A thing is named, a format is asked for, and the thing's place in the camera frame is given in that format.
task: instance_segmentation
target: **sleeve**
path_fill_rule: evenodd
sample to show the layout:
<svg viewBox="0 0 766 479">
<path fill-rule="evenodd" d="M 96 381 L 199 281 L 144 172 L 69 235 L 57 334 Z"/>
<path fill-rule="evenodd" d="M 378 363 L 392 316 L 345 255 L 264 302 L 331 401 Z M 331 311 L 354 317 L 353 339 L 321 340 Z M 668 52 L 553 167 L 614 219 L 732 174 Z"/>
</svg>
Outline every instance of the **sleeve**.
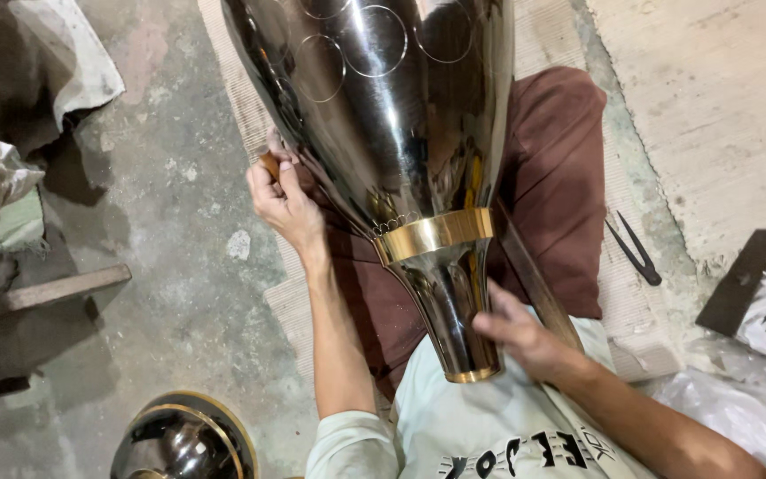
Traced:
<svg viewBox="0 0 766 479">
<path fill-rule="evenodd" d="M 396 479 L 398 474 L 395 447 L 375 414 L 339 412 L 318 424 L 306 462 L 306 479 Z"/>
</svg>

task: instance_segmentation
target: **brass rim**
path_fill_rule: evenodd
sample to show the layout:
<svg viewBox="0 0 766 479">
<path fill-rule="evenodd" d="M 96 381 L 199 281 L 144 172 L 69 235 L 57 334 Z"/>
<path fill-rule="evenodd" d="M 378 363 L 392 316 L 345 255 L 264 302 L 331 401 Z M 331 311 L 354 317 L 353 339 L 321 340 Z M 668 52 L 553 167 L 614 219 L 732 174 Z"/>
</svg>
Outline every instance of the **brass rim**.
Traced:
<svg viewBox="0 0 766 479">
<path fill-rule="evenodd" d="M 383 264 L 467 241 L 492 238 L 489 208 L 472 208 L 407 223 L 374 239 Z"/>
<path fill-rule="evenodd" d="M 450 383 L 465 385 L 483 381 L 487 377 L 495 376 L 495 374 L 500 372 L 500 367 L 484 367 L 484 369 L 476 369 L 475 371 L 468 371 L 466 373 L 445 373 L 445 378 L 448 379 Z"/>
<path fill-rule="evenodd" d="M 229 436 L 227 436 L 227 433 L 224 432 L 224 430 L 220 429 L 220 426 L 218 426 L 218 423 L 213 421 L 211 418 L 209 418 L 202 412 L 195 411 L 192 408 L 181 406 L 179 404 L 161 404 L 161 405 L 153 406 L 152 408 L 146 409 L 141 414 L 138 414 L 138 417 L 135 419 L 142 418 L 145 415 L 149 414 L 150 412 L 166 411 L 167 409 L 175 409 L 176 411 L 183 411 L 189 414 L 193 414 L 194 416 L 197 417 L 197 419 L 200 419 L 201 421 L 206 423 L 208 427 L 215 430 L 218 437 L 220 438 L 220 441 L 224 443 L 224 446 L 227 447 L 227 450 L 232 456 L 232 462 L 235 464 L 235 470 L 238 472 L 238 479 L 244 479 L 244 471 L 241 469 L 241 458 L 238 456 L 238 453 L 235 451 L 235 447 L 232 446 L 232 441 L 229 440 Z"/>
</svg>

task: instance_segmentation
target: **brass band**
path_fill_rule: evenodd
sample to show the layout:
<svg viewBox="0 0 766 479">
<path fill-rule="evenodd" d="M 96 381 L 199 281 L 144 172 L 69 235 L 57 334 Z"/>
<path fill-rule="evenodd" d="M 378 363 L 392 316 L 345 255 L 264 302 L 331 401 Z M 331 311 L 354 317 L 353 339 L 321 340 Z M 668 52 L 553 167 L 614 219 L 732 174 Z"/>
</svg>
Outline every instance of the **brass band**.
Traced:
<svg viewBox="0 0 766 479">
<path fill-rule="evenodd" d="M 383 264 L 467 241 L 492 238 L 489 208 L 472 208 L 407 223 L 375 238 Z"/>
<path fill-rule="evenodd" d="M 467 371 L 465 373 L 445 373 L 445 379 L 449 383 L 464 385 L 483 381 L 487 377 L 495 376 L 500 371 L 500 367 L 484 367 L 484 369 L 476 369 L 475 371 Z"/>
</svg>

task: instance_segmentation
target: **stainless steel vase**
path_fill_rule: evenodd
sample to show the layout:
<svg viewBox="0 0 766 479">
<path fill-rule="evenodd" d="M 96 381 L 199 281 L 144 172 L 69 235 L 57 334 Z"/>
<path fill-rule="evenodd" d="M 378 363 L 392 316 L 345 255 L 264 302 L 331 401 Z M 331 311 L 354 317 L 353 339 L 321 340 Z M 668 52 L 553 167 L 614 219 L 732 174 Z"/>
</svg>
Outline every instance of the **stainless steel vase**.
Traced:
<svg viewBox="0 0 766 479">
<path fill-rule="evenodd" d="M 151 400 L 123 434 L 111 479 L 259 479 L 241 421 L 217 400 L 174 391 Z"/>
<path fill-rule="evenodd" d="M 512 2 L 223 1 L 283 138 L 410 291 L 445 377 L 497 373 L 472 320 L 488 307 Z"/>
</svg>

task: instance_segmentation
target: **metal bowl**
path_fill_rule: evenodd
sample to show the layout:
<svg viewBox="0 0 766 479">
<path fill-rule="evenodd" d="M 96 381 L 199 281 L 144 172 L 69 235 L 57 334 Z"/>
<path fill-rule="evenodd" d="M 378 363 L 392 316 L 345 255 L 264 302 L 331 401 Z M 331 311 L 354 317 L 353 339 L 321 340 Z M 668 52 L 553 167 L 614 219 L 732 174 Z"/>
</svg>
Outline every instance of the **metal bowl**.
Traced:
<svg viewBox="0 0 766 479">
<path fill-rule="evenodd" d="M 112 479 L 255 479 L 256 453 L 238 418 L 217 400 L 174 391 L 134 418 L 112 462 Z"/>
</svg>

